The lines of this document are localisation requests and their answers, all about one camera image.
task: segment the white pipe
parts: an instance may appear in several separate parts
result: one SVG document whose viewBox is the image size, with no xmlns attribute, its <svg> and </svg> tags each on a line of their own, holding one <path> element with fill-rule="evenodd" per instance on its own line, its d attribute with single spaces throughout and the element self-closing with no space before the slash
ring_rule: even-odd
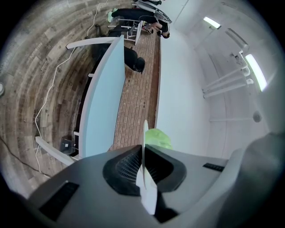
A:
<svg viewBox="0 0 285 228">
<path fill-rule="evenodd" d="M 60 152 L 53 146 L 49 145 L 45 140 L 43 140 L 41 137 L 36 137 L 36 142 L 43 148 L 46 152 L 48 152 L 51 156 L 59 160 L 60 162 L 64 163 L 67 166 L 70 166 L 74 163 L 74 161 L 69 157 L 68 155 L 65 155 L 64 153 Z"/>
<path fill-rule="evenodd" d="M 76 41 L 70 43 L 66 46 L 67 49 L 81 47 L 85 45 L 95 45 L 95 44 L 111 44 L 114 40 L 117 40 L 118 37 L 98 37 L 98 38 L 91 38 L 81 41 Z"/>
<path fill-rule="evenodd" d="M 238 68 L 238 69 L 236 69 L 236 70 L 231 71 L 230 73 L 224 75 L 223 77 L 220 77 L 219 79 L 217 79 L 217 80 L 211 82 L 210 84 L 208 84 L 205 88 L 203 88 L 203 90 L 209 88 L 210 86 L 216 84 L 217 82 L 219 82 L 219 81 L 221 81 L 221 80 L 223 80 L 223 79 L 225 79 L 225 78 L 231 76 L 232 74 L 237 73 L 237 72 L 239 72 L 239 71 L 241 71 L 241 70 L 242 70 L 242 68 Z"/>
<path fill-rule="evenodd" d="M 227 122 L 227 121 L 243 121 L 252 120 L 252 118 L 229 118 L 229 119 L 210 119 L 210 122 Z"/>
<path fill-rule="evenodd" d="M 234 78 L 229 79 L 229 80 L 227 80 L 227 81 L 221 82 L 220 84 L 213 85 L 212 87 L 208 88 L 207 91 L 217 89 L 217 88 L 219 88 L 219 87 L 221 87 L 221 86 L 224 86 L 224 85 L 226 85 L 226 84 L 228 84 L 228 83 L 231 83 L 231 82 L 234 82 L 234 81 L 243 79 L 243 78 L 244 78 L 244 77 L 234 77 Z"/>
<path fill-rule="evenodd" d="M 243 86 L 247 86 L 247 84 L 240 83 L 240 84 L 233 85 L 233 86 L 221 89 L 221 90 L 217 90 L 215 92 L 212 92 L 212 93 L 209 93 L 209 94 L 205 94 L 204 98 L 209 98 L 209 97 L 212 97 L 212 96 L 215 96 L 215 95 L 218 95 L 218 94 L 222 94 L 222 93 L 225 93 L 225 92 L 228 92 L 228 91 L 231 91 L 231 90 L 238 89 L 238 88 L 243 87 Z"/>
</svg>

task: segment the fluorescent light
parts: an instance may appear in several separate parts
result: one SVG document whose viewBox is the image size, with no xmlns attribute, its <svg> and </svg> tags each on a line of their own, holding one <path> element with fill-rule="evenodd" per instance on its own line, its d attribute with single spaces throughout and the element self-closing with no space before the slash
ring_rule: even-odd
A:
<svg viewBox="0 0 285 228">
<path fill-rule="evenodd" d="M 219 29 L 221 27 L 221 25 L 217 22 L 215 22 L 214 20 L 208 18 L 208 17 L 204 17 L 204 21 L 210 23 L 211 25 L 213 25 L 216 29 Z"/>
<path fill-rule="evenodd" d="M 266 82 L 266 79 L 265 79 L 257 61 L 252 56 L 252 54 L 247 55 L 245 58 L 248 61 L 249 65 L 251 66 L 251 68 L 252 68 L 252 70 L 253 70 L 256 78 L 257 78 L 257 81 L 258 81 L 258 84 L 259 84 L 261 91 L 263 91 L 264 88 L 267 86 L 267 82 Z"/>
</svg>

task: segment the shoe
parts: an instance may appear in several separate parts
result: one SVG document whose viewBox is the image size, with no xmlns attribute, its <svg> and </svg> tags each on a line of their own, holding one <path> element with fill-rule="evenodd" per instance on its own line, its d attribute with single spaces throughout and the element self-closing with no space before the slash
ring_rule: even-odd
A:
<svg viewBox="0 0 285 228">
<path fill-rule="evenodd" d="M 112 22 L 112 19 L 113 19 L 112 13 L 113 13 L 113 12 L 108 12 L 108 22 L 109 22 L 109 23 L 111 23 L 111 22 Z"/>
</svg>

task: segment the gray machine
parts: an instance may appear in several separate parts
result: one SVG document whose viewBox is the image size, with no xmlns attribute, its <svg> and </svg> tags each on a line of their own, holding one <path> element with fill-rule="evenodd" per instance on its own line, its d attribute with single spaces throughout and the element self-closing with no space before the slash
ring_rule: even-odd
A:
<svg viewBox="0 0 285 228">
<path fill-rule="evenodd" d="M 267 135 L 229 160 L 146 145 L 157 184 L 154 215 L 141 204 L 142 146 L 79 160 L 41 185 L 29 202 L 54 227 L 237 227 L 270 194 L 285 162 L 284 136 Z"/>
</svg>

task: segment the light blue panel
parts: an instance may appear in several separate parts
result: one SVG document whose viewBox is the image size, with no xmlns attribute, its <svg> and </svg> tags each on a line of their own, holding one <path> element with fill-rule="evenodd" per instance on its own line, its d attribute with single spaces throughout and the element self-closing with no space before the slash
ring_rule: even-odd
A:
<svg viewBox="0 0 285 228">
<path fill-rule="evenodd" d="M 94 86 L 87 107 L 83 131 L 83 157 L 107 152 L 114 142 L 115 127 L 125 82 L 124 39 L 121 37 Z"/>
</svg>

